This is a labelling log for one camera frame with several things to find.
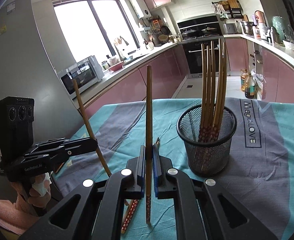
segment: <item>basket rim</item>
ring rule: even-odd
[[[203,143],[203,142],[194,142],[192,140],[189,140],[186,136],[184,136],[182,134],[181,129],[180,129],[180,125],[179,125],[181,120],[183,119],[183,117],[187,113],[189,113],[190,111],[194,110],[195,108],[199,108],[199,107],[201,107],[201,104],[192,106],[192,107],[188,108],[185,112],[183,112],[183,114],[179,117],[179,119],[177,121],[177,125],[176,125],[177,133],[178,133],[179,137],[184,142],[187,142],[193,146],[200,146],[200,147],[207,147],[207,148],[221,145],[221,144],[225,143],[226,141],[230,140],[232,138],[232,136],[234,135],[234,133],[236,132],[237,118],[236,118],[235,114],[226,106],[224,106],[224,109],[227,110],[231,114],[231,116],[233,117],[233,124],[232,124],[232,128],[231,128],[230,133],[228,133],[225,137],[221,138],[220,140],[214,141],[214,142]]]

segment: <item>gray stripe on tablecloth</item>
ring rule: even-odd
[[[107,163],[143,114],[145,102],[128,104],[116,106],[95,135]],[[96,152],[75,156],[72,165],[57,178],[56,185],[65,197],[84,179],[94,178],[101,169],[102,165]]]
[[[241,105],[253,106],[261,134],[257,143],[261,143],[261,148],[245,146],[248,138],[245,139],[244,131],[248,127]],[[232,138],[229,163],[217,180],[281,239],[290,219],[288,151],[272,107],[262,101],[235,98],[226,98],[226,106],[237,117],[237,130]]]

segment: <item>window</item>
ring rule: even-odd
[[[129,43],[127,52],[139,48],[119,0],[83,0],[54,9],[76,62],[94,55],[101,63],[107,60],[106,55],[116,55],[114,39],[120,36]]]

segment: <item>black camera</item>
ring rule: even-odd
[[[34,99],[7,97],[0,100],[0,149],[3,162],[22,156],[34,142]]]

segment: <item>white bowl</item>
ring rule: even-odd
[[[294,43],[283,40],[286,49],[294,51]]]

